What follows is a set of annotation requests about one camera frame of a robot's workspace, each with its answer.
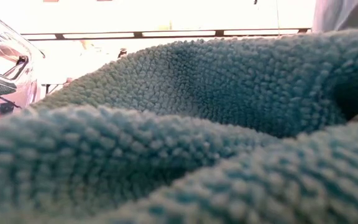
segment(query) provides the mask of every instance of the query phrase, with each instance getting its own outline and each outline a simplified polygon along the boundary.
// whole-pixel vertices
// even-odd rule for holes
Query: towel fold
[[[0,118],[0,223],[358,223],[357,114],[358,30],[141,50]]]

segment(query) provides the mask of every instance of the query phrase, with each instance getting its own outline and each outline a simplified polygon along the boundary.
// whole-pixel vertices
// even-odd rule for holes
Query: teal towel
[[[0,119],[0,223],[358,223],[358,30],[176,42]]]

